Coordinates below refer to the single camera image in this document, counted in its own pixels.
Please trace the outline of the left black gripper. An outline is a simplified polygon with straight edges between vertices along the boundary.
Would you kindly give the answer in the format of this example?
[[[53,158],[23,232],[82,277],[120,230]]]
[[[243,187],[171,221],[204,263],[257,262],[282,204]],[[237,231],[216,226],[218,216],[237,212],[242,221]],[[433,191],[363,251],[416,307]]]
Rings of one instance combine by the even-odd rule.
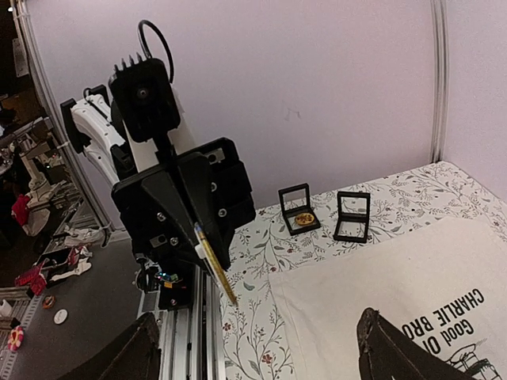
[[[209,275],[195,250],[194,226],[203,229],[227,271],[235,231],[256,216],[250,179],[228,138],[121,180],[112,187],[112,200],[131,237],[133,253],[157,264],[195,264]]]

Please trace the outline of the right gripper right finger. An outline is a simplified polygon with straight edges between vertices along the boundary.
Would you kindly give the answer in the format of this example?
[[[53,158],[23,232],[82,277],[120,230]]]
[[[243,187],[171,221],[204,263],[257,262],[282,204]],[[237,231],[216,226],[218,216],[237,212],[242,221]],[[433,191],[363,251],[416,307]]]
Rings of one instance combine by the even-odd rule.
[[[415,344],[379,311],[365,309],[356,325],[362,379],[472,379]]]

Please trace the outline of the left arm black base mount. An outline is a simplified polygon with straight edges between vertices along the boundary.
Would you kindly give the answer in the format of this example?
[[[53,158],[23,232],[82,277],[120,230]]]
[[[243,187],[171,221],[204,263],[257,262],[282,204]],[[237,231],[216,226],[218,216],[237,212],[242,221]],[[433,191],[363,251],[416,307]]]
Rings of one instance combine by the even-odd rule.
[[[193,264],[176,259],[157,264],[143,254],[135,254],[135,262],[139,265],[135,286],[145,295],[158,292],[160,310],[178,310],[193,304]]]

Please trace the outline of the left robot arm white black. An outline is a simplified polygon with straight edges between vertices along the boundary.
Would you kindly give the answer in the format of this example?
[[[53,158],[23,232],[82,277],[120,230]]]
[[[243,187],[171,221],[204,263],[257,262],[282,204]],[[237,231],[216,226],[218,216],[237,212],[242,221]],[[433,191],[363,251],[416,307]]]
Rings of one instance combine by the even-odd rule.
[[[108,182],[135,255],[180,271],[230,268],[234,232],[255,217],[250,179],[231,139],[179,154],[170,137],[160,135],[153,162],[142,168],[104,86],[63,102],[60,110],[74,151]]]

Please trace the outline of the white green raglan t-shirt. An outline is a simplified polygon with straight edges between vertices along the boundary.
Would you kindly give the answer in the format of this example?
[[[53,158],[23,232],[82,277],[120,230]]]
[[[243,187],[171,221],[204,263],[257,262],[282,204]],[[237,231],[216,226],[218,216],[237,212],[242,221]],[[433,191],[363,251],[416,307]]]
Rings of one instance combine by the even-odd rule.
[[[369,308],[457,370],[506,376],[506,243],[483,222],[444,218],[269,282],[299,379],[359,378]]]

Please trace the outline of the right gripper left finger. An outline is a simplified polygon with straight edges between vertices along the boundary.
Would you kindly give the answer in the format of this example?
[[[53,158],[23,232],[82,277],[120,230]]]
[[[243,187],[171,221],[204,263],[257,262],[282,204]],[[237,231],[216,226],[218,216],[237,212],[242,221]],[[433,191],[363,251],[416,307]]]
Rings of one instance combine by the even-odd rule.
[[[97,354],[89,379],[158,379],[159,328],[152,313],[142,314]]]

